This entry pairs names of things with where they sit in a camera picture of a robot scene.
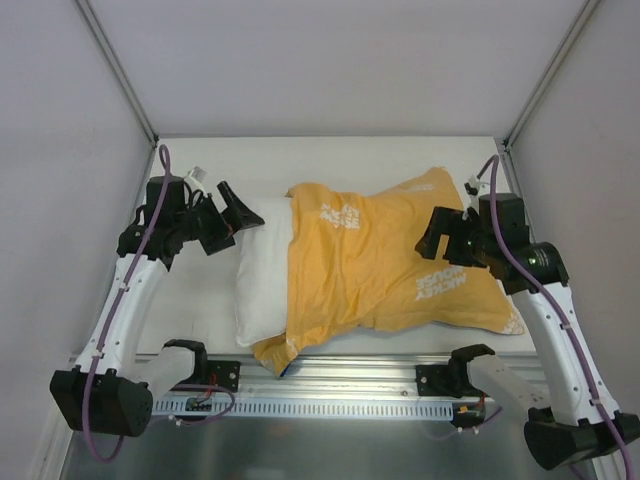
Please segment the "white pillow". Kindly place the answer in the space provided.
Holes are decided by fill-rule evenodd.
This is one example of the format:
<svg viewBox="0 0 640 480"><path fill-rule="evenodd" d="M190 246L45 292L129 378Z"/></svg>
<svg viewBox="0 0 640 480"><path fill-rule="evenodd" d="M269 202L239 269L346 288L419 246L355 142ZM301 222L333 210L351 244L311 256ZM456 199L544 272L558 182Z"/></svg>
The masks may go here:
<svg viewBox="0 0 640 480"><path fill-rule="evenodd" d="M238 234L236 343L247 348L285 332L287 324L288 249L293 213L287 197L262 198L250 208L265 223Z"/></svg>

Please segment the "yellow Mickey Mouse pillowcase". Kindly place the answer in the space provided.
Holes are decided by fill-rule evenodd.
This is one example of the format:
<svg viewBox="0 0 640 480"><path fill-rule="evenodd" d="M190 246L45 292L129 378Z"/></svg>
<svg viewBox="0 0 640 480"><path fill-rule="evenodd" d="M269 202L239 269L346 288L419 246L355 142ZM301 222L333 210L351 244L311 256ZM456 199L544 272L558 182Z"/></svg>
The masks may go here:
<svg viewBox="0 0 640 480"><path fill-rule="evenodd" d="M307 347L358 327L397 332L431 322L521 335L524 323L485 269L425 260L415 250L437 206L463 203L446 169L373 195L300 183L293 214L283 333L252 345L276 375Z"/></svg>

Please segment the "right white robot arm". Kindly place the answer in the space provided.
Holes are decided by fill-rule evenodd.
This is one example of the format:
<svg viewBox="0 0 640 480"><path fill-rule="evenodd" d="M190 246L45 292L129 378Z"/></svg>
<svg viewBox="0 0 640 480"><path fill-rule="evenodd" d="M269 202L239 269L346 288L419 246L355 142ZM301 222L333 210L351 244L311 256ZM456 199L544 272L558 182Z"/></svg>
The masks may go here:
<svg viewBox="0 0 640 480"><path fill-rule="evenodd" d="M531 242L517 195L476 201L466 210L435 207L415 250L424 259L488 269L525 321L548 390L534 388L484 344L452 351L446 365L419 373L418 385L455 398L493 398L520 421L530 454L545 470L614 452L627 456L639 438L639 418L620 410L598 373L558 250Z"/></svg>

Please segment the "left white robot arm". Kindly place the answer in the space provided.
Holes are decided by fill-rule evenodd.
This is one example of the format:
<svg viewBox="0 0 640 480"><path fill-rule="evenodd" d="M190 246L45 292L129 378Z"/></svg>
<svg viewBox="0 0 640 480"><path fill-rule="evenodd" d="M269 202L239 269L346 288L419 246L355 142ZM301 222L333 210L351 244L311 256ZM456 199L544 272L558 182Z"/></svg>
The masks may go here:
<svg viewBox="0 0 640 480"><path fill-rule="evenodd" d="M200 341L171 339L143 367L135 358L153 299L184 245L197 242L211 256L234 246L238 232L265 223L227 182L217 189L224 210L185 178L147 182L144 204L119 236L114 279L96 327L74 366L55 371L50 382L72 430L138 437L155 400L179 384L197 390L210 379Z"/></svg>

